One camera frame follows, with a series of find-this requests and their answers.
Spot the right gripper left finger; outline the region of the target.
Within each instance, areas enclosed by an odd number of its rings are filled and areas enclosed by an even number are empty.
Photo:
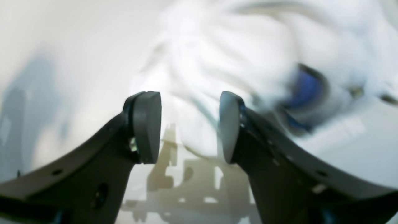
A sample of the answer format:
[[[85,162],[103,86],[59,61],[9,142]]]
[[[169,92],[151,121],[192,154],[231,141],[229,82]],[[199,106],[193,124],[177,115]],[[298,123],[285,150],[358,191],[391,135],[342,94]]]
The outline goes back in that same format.
[[[120,114],[65,156],[1,184],[2,224],[114,224],[131,170],[155,164],[159,92],[129,97]]]

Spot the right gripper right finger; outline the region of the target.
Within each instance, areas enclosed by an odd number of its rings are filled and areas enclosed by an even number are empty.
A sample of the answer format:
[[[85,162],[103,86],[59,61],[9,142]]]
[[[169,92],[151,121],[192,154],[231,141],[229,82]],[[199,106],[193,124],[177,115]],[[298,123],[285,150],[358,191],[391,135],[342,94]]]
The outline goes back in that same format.
[[[385,224],[397,190],[360,179],[296,145],[229,91],[220,97],[225,161],[248,176],[264,224]]]

